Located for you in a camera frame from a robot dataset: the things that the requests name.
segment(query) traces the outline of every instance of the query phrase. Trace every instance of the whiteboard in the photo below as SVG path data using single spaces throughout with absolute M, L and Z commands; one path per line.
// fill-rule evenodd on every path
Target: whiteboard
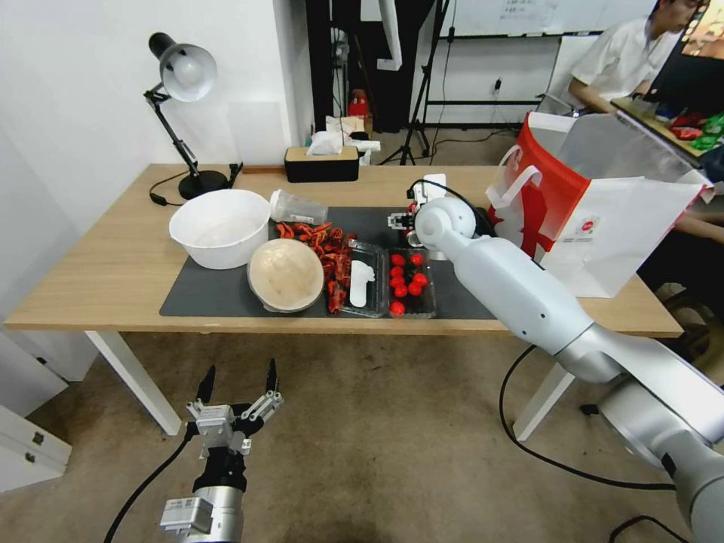
M 656 0 L 451 0 L 442 35 L 455 14 L 455 35 L 522 35 L 603 31 L 648 17 Z

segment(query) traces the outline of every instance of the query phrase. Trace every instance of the lamp base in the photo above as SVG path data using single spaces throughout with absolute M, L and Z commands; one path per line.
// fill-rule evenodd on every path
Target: lamp base
M 225 189 L 229 185 L 226 176 L 214 170 L 206 170 L 198 173 L 198 180 L 192 175 L 187 175 L 179 183 L 179 194 L 185 200 L 191 200 L 206 192 Z

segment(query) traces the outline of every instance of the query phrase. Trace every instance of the bag handle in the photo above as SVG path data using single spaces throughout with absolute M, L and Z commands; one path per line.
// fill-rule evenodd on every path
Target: bag handle
M 498 165 L 498 170 L 495 172 L 495 179 L 493 180 L 492 185 L 485 191 L 486 196 L 495 209 L 502 209 L 503 207 L 510 206 L 515 197 L 518 196 L 518 193 L 521 190 L 523 190 L 523 187 L 529 180 L 532 180 L 536 185 L 540 185 L 541 180 L 543 179 L 543 174 L 537 167 L 532 165 L 528 166 L 525 170 L 523 170 L 523 172 L 521 172 L 515 181 L 513 181 L 511 186 L 508 187 L 508 190 L 505 191 L 504 194 L 500 194 L 498 186 L 501 182 L 501 175 L 504 169 L 503 164 L 505 164 L 505 162 L 507 162 L 510 157 L 518 151 L 522 151 L 522 149 L 516 144 L 512 146 L 507 153 L 505 153 L 505 156 Z

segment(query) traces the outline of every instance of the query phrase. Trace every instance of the gray desk mat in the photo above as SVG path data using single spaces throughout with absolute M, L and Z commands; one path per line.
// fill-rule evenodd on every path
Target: gray desk mat
M 345 232 L 356 232 L 360 241 L 385 248 L 401 247 L 398 232 L 387 226 L 392 207 L 331 207 L 329 221 Z M 270 223 L 270 238 L 277 230 Z M 450 262 L 431 262 L 437 297 L 437 318 L 484 319 L 494 317 L 457 281 Z M 299 313 L 297 317 L 365 318 L 348 313 L 334 317 L 327 313 L 326 299 Z M 247 267 L 230 270 L 202 268 L 190 257 L 166 297 L 160 313 L 167 317 L 289 317 L 270 313 L 249 288 Z

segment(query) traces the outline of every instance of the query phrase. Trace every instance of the black desk lamp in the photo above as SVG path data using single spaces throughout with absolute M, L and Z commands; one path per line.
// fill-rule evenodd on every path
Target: black desk lamp
M 216 61 L 205 49 L 191 44 L 177 44 L 163 32 L 156 32 L 151 36 L 149 47 L 158 59 L 161 83 L 147 90 L 143 96 L 164 125 L 173 146 L 189 166 L 189 175 L 179 183 L 179 193 L 186 200 L 191 200 L 205 192 L 230 188 L 234 184 L 238 166 L 231 164 L 230 179 L 226 179 L 221 172 L 199 171 L 194 153 L 183 140 L 179 140 L 161 113 L 161 104 L 169 98 L 180 102 L 195 102 L 205 97 L 216 81 Z

